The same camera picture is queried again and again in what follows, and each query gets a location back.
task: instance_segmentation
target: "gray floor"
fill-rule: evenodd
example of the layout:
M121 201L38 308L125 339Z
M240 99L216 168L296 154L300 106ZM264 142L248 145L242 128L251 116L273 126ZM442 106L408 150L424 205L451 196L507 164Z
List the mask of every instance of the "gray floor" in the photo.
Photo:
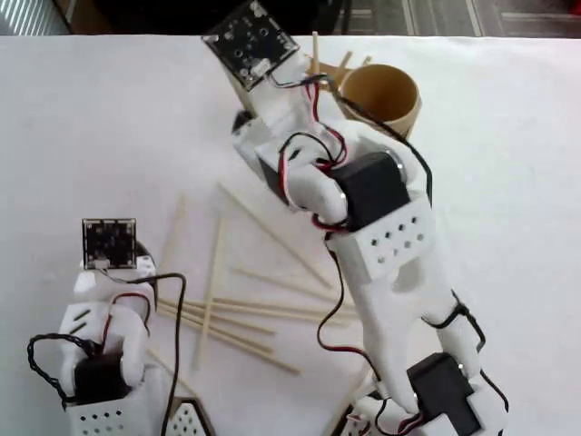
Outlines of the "gray floor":
M351 35L581 38L572 0L353 0Z

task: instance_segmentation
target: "white plastic bracket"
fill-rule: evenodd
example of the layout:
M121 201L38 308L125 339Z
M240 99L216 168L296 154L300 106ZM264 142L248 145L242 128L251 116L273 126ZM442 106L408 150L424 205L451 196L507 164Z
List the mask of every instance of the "white plastic bracket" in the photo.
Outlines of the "white plastic bracket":
M369 283L425 253L436 239L428 197L421 194L355 233L328 242L357 282Z

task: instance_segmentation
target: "wooden skewer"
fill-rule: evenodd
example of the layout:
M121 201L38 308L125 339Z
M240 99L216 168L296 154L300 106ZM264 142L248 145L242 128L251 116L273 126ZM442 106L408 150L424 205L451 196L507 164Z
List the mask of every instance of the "wooden skewer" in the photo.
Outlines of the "wooden skewer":
M312 73L318 74L320 73L320 64L319 64L319 33L313 32L312 33Z
M170 305L171 307L175 307L175 303L168 303L169 300L164 300L162 299L162 302L164 302L166 305ZM201 307L193 307L191 306L190 308L190 313L195 314L195 315L204 315L205 314L205 310ZM212 324L212 321L222 321L222 322L227 322L228 324L232 324L232 325L237 325L238 327L242 327L244 329L248 329L248 330L254 330L255 332L258 333L264 333L264 334L269 334L269 335L275 335L276 332L272 329L267 329L266 327L261 327L260 325L256 325L253 324L251 322L246 322L246 321L240 321L240 320L236 320L234 318L230 318L228 316L223 316L223 315L219 315L218 313L214 313L212 312L210 314L210 325Z
M345 68L347 67L347 63L349 62L349 60L352 56L353 56L353 52L348 51L345 54L345 56L343 57L343 60L341 61L341 63L337 67L337 69L335 70L335 73L333 74L333 79L335 80L335 83L337 84L337 86L340 85L339 79L343 76L343 73L345 72Z
M175 230L177 228L177 223L183 218L184 215L185 215L185 195L182 193L180 195L180 199L178 200L178 204L175 207L175 215L173 216L170 234L168 235L165 245L163 246L159 272L166 271L168 259L170 257L170 252L172 251L172 248L175 244Z
M197 324L195 322L191 322L189 320L184 319L184 323L189 325L190 327L192 327L195 330L200 331L202 329L200 324ZM231 338L230 336L226 336L224 334L215 332L214 330L209 330L208 334L216 339L219 339L223 342L227 342L230 345L233 345L241 350L244 350L250 354L253 354L257 357L260 357L261 359L263 359L266 362L272 363L275 366L278 366L279 368L282 368L285 371L288 371L294 375L300 375L300 370L298 370L297 368L289 365L288 363L279 361L278 359L276 359L275 357L271 356L270 354L268 354L267 352L262 352L261 350L257 350L254 347L251 347L250 345L247 345L243 342L238 342L236 340L234 340L233 338Z
M287 252L290 253L290 255L292 255L292 257L294 257L302 266L305 267L305 269L307 271L309 271L309 273L312 274L312 276L317 279L323 286L325 286L325 288L327 289L332 289L332 284L330 283L330 281L328 279L326 279L323 275L320 274L320 272L318 272L310 263L308 263L307 261L305 261L300 254L297 252L297 250L295 250L294 248L292 248L286 241L284 241L274 230L272 230L270 228L270 226L268 224L266 224L261 218L259 218L259 216L252 210L251 207L249 207L247 204L245 204L236 194L234 194L230 189L228 189L226 186L224 186L222 183L218 183L218 186L226 193L228 194L228 196L244 211L246 212L251 218L252 220L254 220L254 222L256 222L259 227L266 232L268 235L271 236L272 239L274 239L282 248L284 248Z
M276 277L271 277L269 275L260 274L259 272L250 271L250 270L247 270L245 268L238 267L238 266L232 267L232 269L235 272L240 273L242 275L245 275L247 277L262 280L263 282L266 282L266 283L272 283L272 284L275 284L275 285L280 286L282 288L292 289L293 291L303 292L303 293L306 293L306 294L311 295L313 297L321 298L321 299L326 300L328 302L336 302L337 298L338 298L338 297L331 295L327 292L322 292L322 291L319 291L318 289L310 288L309 286L304 286L302 284L297 284L297 283L289 282L289 281L279 279ZM343 303L343 305L345 307L348 307L351 309L354 308L353 304L351 304L350 302L345 302L345 303Z
M183 306L184 306L184 311L188 312L188 309L190 307L204 307L205 303L204 302L192 302L192 301L188 301L188 302L183 302ZM286 318L286 319L290 319L290 320L302 320L302 321L311 321L311 322L320 322L320 320L322 319L322 316L315 316L315 315L304 315L304 314L298 314L298 313L288 313L288 312L281 312L281 311L272 311L272 310L267 310L267 309L258 309L255 307L243 307L243 306L237 306L237 305L233 305L233 304L226 304L224 302L215 302L212 304L212 308L215 310L221 310L221 311L226 311L226 312L240 312L240 313L248 313L248 314L254 314L254 315L262 315L262 316L270 316L271 318ZM346 323L343 321L337 321L337 320L328 320L327 321L327 325L337 325L337 326L345 326Z
M150 355L160 364L162 365L163 368L165 368L165 370L170 373L171 375L173 375L173 368L164 360L162 359L162 356L160 356L157 352L155 352L154 350L152 350L151 348L149 350L147 350L148 353L150 353ZM194 398L198 398L198 395L196 394L196 392L193 390L192 386L190 385L190 383L188 383L186 380L184 380L182 377L180 377L178 375L178 383L181 384L181 386L183 386L183 388L185 388L185 390L187 392L189 392L192 397Z
M160 304L160 311L159 312L160 312L160 315L162 315L162 316L171 316L172 318L175 318L176 309L173 308L172 306L168 306L168 305L162 303L162 304ZM195 324L198 324L203 328L203 318L200 316L196 316L196 315L193 315L193 314L188 313L188 312L183 312L182 318L184 320L187 320L188 322L193 322ZM244 338L242 336L239 336L236 333L232 333L232 332L229 332L227 330L221 329L220 327L215 327L213 325L210 325L210 329L208 330L208 332L217 332L219 334L223 334L224 336L228 336L229 338L232 338L235 341L242 342L242 343L245 343L246 345L254 347L257 350L261 350L261 351L267 352L267 353L273 353L273 349L271 347L268 347L266 345L262 345L261 343L253 341L251 339Z
M226 234L226 222L222 216L218 219L218 231L216 233L216 240L214 242L214 254L212 257L212 272L210 275L210 281L208 283L208 289L206 290L206 305L204 306L205 313L203 315L202 323L202 334L200 339L196 343L196 352L193 361L193 367L196 369L200 368L202 363L202 356L204 346L208 338L208 330L210 329L210 315L212 313L212 296L215 288L222 285L222 258L223 258L223 246L224 246L224 235Z
M288 311L295 313L311 313L315 315L325 316L329 313L329 310L313 309L311 307L295 306L292 304L281 304L278 302L255 302L252 300L236 300L234 298L214 298L215 302L223 302L224 304L229 304L233 306L242 307L257 307L259 309L272 309L275 311ZM338 312L335 316L357 316L354 312Z

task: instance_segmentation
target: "perforated plate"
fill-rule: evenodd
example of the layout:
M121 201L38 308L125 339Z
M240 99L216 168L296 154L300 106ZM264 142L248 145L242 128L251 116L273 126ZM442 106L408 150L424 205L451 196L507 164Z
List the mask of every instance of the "perforated plate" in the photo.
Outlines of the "perforated plate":
M358 232L337 233L329 245L359 282L371 282L419 257L434 236L428 197L421 195Z
M73 406L66 413L73 436L153 436L144 384L121 400Z
M183 403L168 424L168 436L210 436L202 426L193 405Z

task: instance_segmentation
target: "white surface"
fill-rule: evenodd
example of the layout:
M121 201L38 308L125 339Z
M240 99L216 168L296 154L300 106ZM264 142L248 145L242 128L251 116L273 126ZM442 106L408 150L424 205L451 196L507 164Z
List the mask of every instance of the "white surface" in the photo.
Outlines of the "white surface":
M353 63L372 55L419 84L424 107L411 139L435 174L452 282L487 332L484 367L511 400L505 434L576 434L581 41L320 38L324 62L338 63L347 50ZM237 108L218 62L195 37L0 39L0 433L66 434L56 394L28 370L25 343L58 328L83 217L137 218L140 239L159 257L187 191L176 248L185 254L170 265L188 274L189 295L199 297L217 211L227 204L214 185L223 179L334 278L306 217L282 213L273 195L255 190L260 183L230 147ZM304 275L236 210L227 239L229 262ZM277 261L288 270L273 270ZM300 298L228 275L225 295ZM257 321L278 328L276 353L301 367L301 377L217 342L207 350L212 364L195 376L185 350L183 376L220 435L320 434L358 357L319 351L311 324ZM168 357L171 335L166 320L154 324ZM184 348L193 338L183 335ZM433 336L416 339L418 357ZM57 368L57 347L38 348L41 364Z

